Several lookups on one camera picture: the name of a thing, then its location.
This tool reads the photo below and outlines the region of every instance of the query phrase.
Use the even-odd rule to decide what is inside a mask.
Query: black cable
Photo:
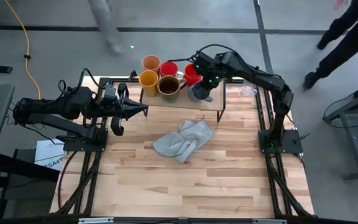
[[[263,71],[260,71],[259,68],[252,68],[250,65],[248,65],[246,63],[246,61],[241,57],[241,55],[235,51],[234,49],[230,48],[230,47],[226,47],[225,45],[221,45],[221,44],[209,44],[205,47],[200,48],[199,50],[196,51],[195,54],[193,54],[192,56],[188,57],[188,58],[179,58],[179,59],[174,59],[174,60],[169,60],[169,62],[182,62],[182,61],[189,61],[191,63],[194,63],[194,61],[196,60],[197,55],[200,54],[201,51],[203,51],[204,49],[207,49],[208,47],[222,47],[228,50],[231,50],[233,53],[235,53],[239,59],[241,60],[242,63],[244,63],[244,65],[251,70],[251,72],[255,75],[255,74],[259,74],[259,75],[266,75],[266,76],[270,76],[270,77],[277,77],[280,79],[283,79],[280,75],[276,75],[276,74],[269,74]]]
[[[37,130],[34,130],[32,128],[29,128],[29,127],[26,127],[25,125],[21,125],[23,128],[26,128],[28,130],[31,130],[31,131],[35,131],[36,133],[38,133],[39,135],[41,135],[42,137],[48,139],[49,141],[51,141],[54,145],[58,145],[58,144],[63,144],[63,143],[55,143],[52,139],[50,139],[49,137],[46,137],[45,135],[43,135],[41,132],[37,131]]]
[[[302,157],[301,157],[301,156],[299,156],[299,154],[297,154],[297,153],[294,153],[293,155],[294,155],[294,156],[296,156],[297,158],[299,158],[299,160],[302,162],[303,169],[306,169],[306,167],[305,167],[305,162],[303,162]]]
[[[106,88],[105,86],[101,86],[101,85],[98,84],[98,82],[93,78],[92,73],[91,73],[91,72],[89,71],[89,69],[87,69],[87,68],[82,69],[81,78],[80,78],[81,83],[78,83],[78,88],[79,88],[79,87],[81,86],[81,84],[82,84],[82,79],[83,79],[83,77],[84,77],[85,71],[88,72],[88,75],[91,77],[93,83],[94,83],[97,87],[99,87],[99,88],[101,88],[101,89],[105,89],[105,88]]]
[[[37,129],[38,131],[42,131],[43,129],[46,129],[47,127],[45,127],[45,125],[42,125],[41,128],[37,128],[36,125],[31,124],[31,126],[33,126],[35,129]]]
[[[24,187],[26,185],[29,185],[29,184],[32,184],[32,183],[36,183],[36,182],[43,182],[43,181],[47,181],[47,180],[33,180],[33,181],[30,181],[30,182],[27,182],[27,183],[24,183],[24,184],[20,184],[20,185],[15,185],[15,186],[12,186],[12,187],[8,187],[6,190],[8,189],[13,189],[13,188],[17,188],[17,187]]]
[[[59,209],[62,208],[62,198],[61,198],[61,195],[60,195],[60,192],[61,192],[61,188],[62,188],[62,180],[63,180],[63,176],[65,175],[65,172],[66,172],[66,168],[67,168],[67,165],[70,163],[71,159],[74,157],[74,155],[76,154],[77,152],[73,152],[73,154],[71,154],[69,156],[69,158],[67,159],[67,162],[66,164],[64,165],[63,167],[63,170],[62,170],[62,173],[60,174],[60,178],[59,178],[59,184],[58,184],[58,187],[57,187],[57,204],[59,206]]]
[[[348,99],[348,98],[349,98],[350,96],[352,96],[352,95],[353,95],[353,93],[350,94],[349,96],[343,98],[343,99],[340,99],[340,100],[337,100],[337,101],[334,101],[333,103],[331,103],[331,104],[326,108],[326,110],[324,111],[323,121],[324,121],[326,124],[328,124],[328,125],[330,125],[331,127],[333,127],[333,128],[346,129],[346,128],[356,128],[356,127],[358,127],[358,124],[357,124],[357,125],[353,125],[353,126],[348,126],[348,127],[335,126],[335,125],[329,123],[328,121],[326,121],[326,119],[325,119],[325,118],[327,117],[327,115],[326,115],[326,114],[327,114],[327,110],[328,110],[330,107],[332,107],[332,105],[334,105],[334,104],[336,104],[336,103],[339,103],[339,102],[341,102],[341,101],[344,101],[344,100]]]
[[[292,121],[292,119],[289,117],[288,114],[286,114],[285,116],[287,116],[287,118],[291,121],[291,123],[295,125],[295,123]]]
[[[5,119],[6,118],[7,118],[6,125],[11,125],[11,124],[15,123],[15,121],[9,122],[11,120],[9,113],[6,113]]]

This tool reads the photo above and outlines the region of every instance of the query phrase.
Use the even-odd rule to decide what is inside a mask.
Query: concrete floor
[[[358,221],[358,180],[342,180],[343,175],[356,172],[349,142],[343,130],[329,127],[321,120],[330,103],[358,89],[358,54],[311,91],[303,93],[300,90],[304,75],[340,41],[319,51],[315,48],[321,37],[318,34],[345,9],[335,10],[334,0],[259,0],[265,29],[291,33],[267,34],[270,54],[263,55],[260,35],[257,32],[250,34],[251,29],[258,29],[261,22],[258,26],[255,2],[113,0],[111,5],[116,12],[118,27],[134,27],[134,31],[138,27],[219,28],[231,29],[226,30],[231,33],[222,33],[222,30],[175,32],[178,31],[175,29],[162,30],[170,32],[121,32],[124,53],[112,56],[98,32],[30,31],[30,71],[40,85],[42,97],[55,98],[58,95],[57,81],[64,79],[69,85],[75,85],[83,67],[88,67],[94,75],[129,75],[131,70],[142,70],[140,61],[148,54],[168,60],[187,57],[211,43],[232,47],[251,65],[271,66],[294,92],[291,110],[296,126],[301,133],[312,133],[302,144],[315,214]],[[12,0],[11,3],[27,25],[96,25],[85,0]],[[0,24],[17,24],[2,1]],[[314,35],[300,35],[302,31],[299,30],[312,30]],[[208,54],[217,52],[222,50],[207,51]],[[14,68],[10,75],[0,74],[0,83],[16,86],[14,101],[37,97],[34,85],[25,74],[24,53],[22,31],[0,30],[0,65]],[[43,130],[43,133],[51,137],[61,134],[52,128]],[[40,139],[31,131],[5,125],[0,136],[0,153],[11,156],[15,148],[32,148]]]

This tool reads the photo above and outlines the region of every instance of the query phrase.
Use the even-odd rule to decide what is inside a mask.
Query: person
[[[323,50],[331,41],[339,38],[358,21],[358,0],[352,0],[347,11],[335,19],[319,41],[317,48]],[[328,77],[335,69],[358,53],[358,22],[339,45],[319,63],[319,67],[306,75],[303,89],[309,90],[321,78]]]
[[[121,53],[118,30],[114,26],[112,9],[108,0],[88,0],[93,17],[99,26],[109,50],[116,54]]]

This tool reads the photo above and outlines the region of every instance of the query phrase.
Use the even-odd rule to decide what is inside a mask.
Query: yellow mug
[[[151,70],[142,72],[139,75],[139,83],[147,96],[157,95],[158,75],[155,72]]]

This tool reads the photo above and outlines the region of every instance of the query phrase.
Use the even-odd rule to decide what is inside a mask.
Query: cable
[[[31,131],[35,131],[36,133],[38,133],[39,135],[41,135],[42,137],[48,139],[49,141],[51,141],[54,145],[57,145],[57,144],[63,144],[63,143],[55,143],[52,139],[50,139],[49,137],[46,137],[45,135],[43,135],[41,132],[37,131],[37,130],[34,130],[32,128],[29,128],[29,127],[26,127],[25,125],[21,125],[23,128],[26,128],[28,130],[31,130]]]
[[[266,75],[266,76],[270,76],[270,77],[276,77],[276,78],[280,78],[283,79],[280,75],[276,75],[276,74],[269,74],[267,72],[263,72],[261,70],[259,70],[259,67],[255,67],[252,68],[250,65],[248,65],[246,63],[246,61],[241,57],[241,55],[235,51],[234,49],[230,48],[230,47],[226,47],[225,45],[221,45],[221,44],[209,44],[205,47],[200,48],[199,50],[196,51],[195,54],[193,54],[192,56],[188,57],[188,58],[179,58],[179,59],[174,59],[174,60],[169,60],[169,62],[182,62],[182,61],[189,61],[191,63],[194,63],[194,61],[196,60],[196,57],[201,53],[201,51],[203,51],[204,49],[207,49],[208,47],[222,47],[225,49],[228,49],[230,51],[232,51],[233,53],[235,53],[239,59],[241,60],[242,63],[244,63],[244,65],[254,74],[259,74],[259,75]]]
[[[7,118],[6,125],[11,125],[11,124],[15,123],[15,121],[9,122],[11,120],[9,113],[6,113],[5,119],[6,118]]]
[[[334,105],[334,104],[336,104],[336,103],[339,103],[339,102],[341,102],[341,101],[344,101],[344,100],[348,99],[348,98],[349,98],[350,96],[352,96],[352,95],[353,95],[353,93],[350,94],[349,96],[343,98],[343,99],[340,99],[340,100],[337,100],[337,101],[334,101],[333,103],[331,103],[331,104],[326,108],[326,110],[324,111],[323,121],[324,121],[326,124],[328,124],[328,125],[330,125],[331,127],[333,127],[333,128],[347,129],[347,128],[356,128],[356,127],[358,127],[358,124],[357,124],[357,125],[353,125],[353,126],[348,126],[348,127],[343,127],[343,126],[340,127],[340,126],[335,126],[335,125],[329,123],[328,121],[326,121],[327,110],[328,110],[330,107],[332,107],[332,105]]]
[[[27,182],[27,183],[24,183],[24,184],[20,184],[20,185],[15,185],[15,186],[12,186],[12,187],[8,187],[6,190],[8,189],[14,189],[14,188],[18,188],[18,187],[24,187],[26,185],[29,185],[29,184],[32,184],[32,183],[36,183],[36,182],[43,182],[43,181],[47,181],[47,180],[33,180],[33,181],[30,181],[30,182]]]
[[[289,117],[288,114],[286,114],[285,116],[287,116],[287,118],[291,121],[291,123],[295,125],[295,123],[292,121],[292,119]]]
[[[88,72],[88,74],[90,75],[90,77],[91,77],[93,83],[94,83],[97,87],[99,87],[100,89],[105,89],[105,88],[106,88],[106,87],[101,86],[101,85],[98,84],[98,82],[93,78],[92,73],[91,73],[91,72],[89,71],[89,69],[87,69],[87,68],[82,69],[82,72],[81,72],[82,78],[80,79],[80,82],[78,82],[78,88],[79,88],[79,87],[81,86],[81,84],[82,84],[82,79],[83,79],[83,77],[84,77],[83,74],[84,74],[85,71]]]
[[[74,157],[74,155],[76,154],[77,152],[73,152],[73,154],[71,154],[69,156],[69,158],[67,159],[67,162],[66,164],[64,165],[63,167],[63,170],[62,170],[62,173],[60,174],[60,179],[59,179],[59,184],[58,184],[58,187],[57,187],[57,204],[59,206],[59,209],[62,208],[62,198],[60,196],[60,191],[61,191],[61,188],[62,188],[62,180],[63,180],[63,176],[65,175],[65,172],[66,172],[66,168],[67,168],[67,165],[70,163],[71,159]]]
[[[7,6],[11,9],[12,13],[15,15],[16,19],[19,21],[20,25],[22,26],[22,29],[24,31],[24,35],[25,35],[25,39],[27,41],[27,52],[24,55],[25,58],[25,72],[27,73],[27,75],[29,76],[29,78],[31,79],[31,81],[34,83],[35,87],[37,87],[37,92],[38,92],[38,99],[41,100],[41,91],[40,91],[40,87],[38,86],[37,82],[32,78],[32,76],[30,75],[29,72],[29,59],[30,59],[30,40],[29,40],[29,36],[27,35],[27,31],[25,30],[25,27],[23,25],[23,22],[20,20],[20,17],[16,14],[16,11],[13,9],[13,7],[11,6],[11,4],[5,0],[5,3],[7,4]]]
[[[299,156],[299,154],[297,154],[297,153],[294,153],[293,155],[294,155],[294,156],[296,156],[297,158],[299,158],[299,160],[302,162],[303,169],[306,169],[306,167],[305,167],[305,162],[303,162],[302,157],[301,157],[301,156]]]

